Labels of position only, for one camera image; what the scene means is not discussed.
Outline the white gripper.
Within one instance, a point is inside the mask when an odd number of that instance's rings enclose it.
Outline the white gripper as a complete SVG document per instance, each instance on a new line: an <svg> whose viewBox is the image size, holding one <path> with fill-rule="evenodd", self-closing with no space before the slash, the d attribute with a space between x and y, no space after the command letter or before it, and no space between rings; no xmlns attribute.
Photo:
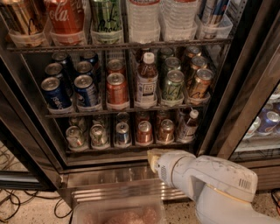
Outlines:
<svg viewBox="0 0 280 224"><path fill-rule="evenodd" d="M174 187L172 174L175 165L181 158L186 158L187 162L193 161L196 157L187 151L176 149L154 148L147 151L148 162L154 173L168 186Z"/></svg>

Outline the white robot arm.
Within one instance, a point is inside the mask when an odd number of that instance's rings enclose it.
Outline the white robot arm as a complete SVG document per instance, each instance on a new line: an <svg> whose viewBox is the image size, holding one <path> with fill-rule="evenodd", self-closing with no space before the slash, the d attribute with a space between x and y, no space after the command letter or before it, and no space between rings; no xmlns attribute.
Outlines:
<svg viewBox="0 0 280 224"><path fill-rule="evenodd" d="M165 184L195 202L200 224L280 224L252 207L258 177L250 169L184 150L152 149L147 155L150 168Z"/></svg>

